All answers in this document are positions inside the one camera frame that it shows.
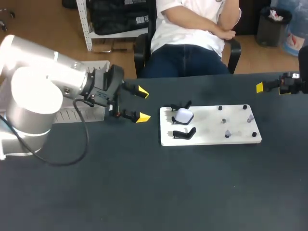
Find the gray screw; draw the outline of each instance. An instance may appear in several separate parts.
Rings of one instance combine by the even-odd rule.
[[[226,138],[229,138],[231,136],[231,132],[229,130],[226,130],[226,134],[225,134],[225,137]]]
[[[247,119],[247,122],[248,123],[251,123],[251,121],[253,121],[255,118],[254,118],[254,116],[253,115],[250,115],[249,117],[248,117],[248,119]]]
[[[64,94],[65,94],[65,95],[68,95],[69,92],[70,92],[70,90],[69,90],[68,88],[64,89]]]

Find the metal shelf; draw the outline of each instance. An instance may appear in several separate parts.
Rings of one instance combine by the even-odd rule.
[[[90,33],[90,38],[91,39],[110,39],[110,38],[134,38],[138,37],[139,35],[146,34],[148,33],[148,28],[143,28],[139,30],[132,30],[132,31],[127,31],[127,32],[122,32],[122,33],[117,33],[117,34],[112,34],[112,35],[97,35],[94,31]]]
[[[80,21],[82,25],[83,34],[85,36],[86,45],[89,51],[92,50],[92,39],[115,39],[115,38],[135,38],[141,34],[148,33],[148,28],[132,30],[123,33],[117,33],[112,35],[97,35],[89,26],[87,16],[87,4],[86,0],[77,0],[77,7],[79,11]]]

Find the black table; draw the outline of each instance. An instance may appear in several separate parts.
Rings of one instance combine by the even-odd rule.
[[[278,76],[136,80],[150,97],[124,105],[148,123],[89,123],[89,155],[72,167],[0,162],[1,230],[307,231],[308,95],[256,94]],[[162,147],[159,108],[188,100],[251,105],[262,143]],[[72,159],[83,139],[81,124],[55,125],[41,155]]]

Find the chair armrest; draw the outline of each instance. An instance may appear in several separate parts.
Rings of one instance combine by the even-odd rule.
[[[144,68],[147,39],[148,34],[139,35],[134,44],[134,61],[137,77]]]
[[[241,44],[235,39],[227,40],[226,42],[231,45],[231,54],[228,64],[228,70],[231,74],[234,74],[242,52]]]

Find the black cable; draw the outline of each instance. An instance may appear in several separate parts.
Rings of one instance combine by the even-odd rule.
[[[77,102],[83,102],[87,105],[89,105],[90,107],[93,107],[94,104],[87,102],[83,99],[75,99],[73,100],[73,106],[75,108],[75,110],[77,111],[77,114],[80,117],[80,120],[83,124],[84,130],[85,130],[85,134],[86,134],[86,145],[85,145],[85,149],[82,153],[82,155],[80,157],[78,157],[76,160],[67,162],[67,163],[55,163],[55,162],[50,162],[49,160],[44,159],[43,157],[39,156],[38,154],[35,153],[35,151],[32,150],[32,148],[29,147],[29,145],[18,135],[17,131],[15,131],[14,127],[12,126],[12,124],[6,120],[3,116],[0,115],[0,119],[9,127],[9,129],[12,131],[12,133],[18,138],[19,142],[22,144],[23,147],[25,147],[30,153],[33,154],[33,156],[35,156],[37,159],[39,159],[40,161],[47,163],[51,166],[57,166],[57,167],[61,167],[61,166],[70,166],[70,165],[74,165],[78,162],[80,162],[88,153],[88,145],[89,145],[89,132],[88,132],[88,128],[85,122],[85,119],[83,117],[83,115],[81,114],[81,111],[78,109],[76,103]]]

